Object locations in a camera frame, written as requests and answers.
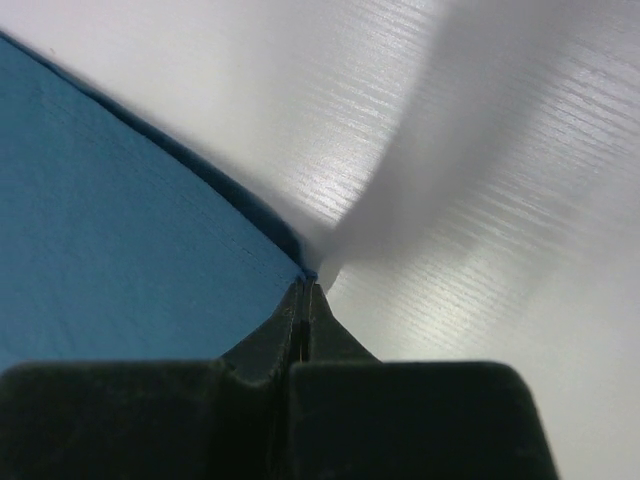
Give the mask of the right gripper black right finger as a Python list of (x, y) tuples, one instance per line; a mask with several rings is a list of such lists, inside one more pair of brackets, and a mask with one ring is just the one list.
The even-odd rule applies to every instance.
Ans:
[(371, 362), (379, 360), (333, 315), (321, 286), (305, 284), (303, 360), (307, 362)]

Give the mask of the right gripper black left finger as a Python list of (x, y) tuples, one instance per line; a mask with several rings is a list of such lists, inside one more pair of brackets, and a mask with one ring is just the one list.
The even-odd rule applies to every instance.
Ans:
[(248, 390), (280, 390), (286, 383), (300, 324), (305, 282), (295, 280), (274, 312), (219, 359), (218, 386)]

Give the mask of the teal blue t shirt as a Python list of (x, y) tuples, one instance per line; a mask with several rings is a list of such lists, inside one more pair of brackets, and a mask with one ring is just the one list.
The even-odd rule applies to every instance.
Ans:
[(189, 153), (1, 41), (1, 365), (225, 353), (305, 276), (295, 237)]

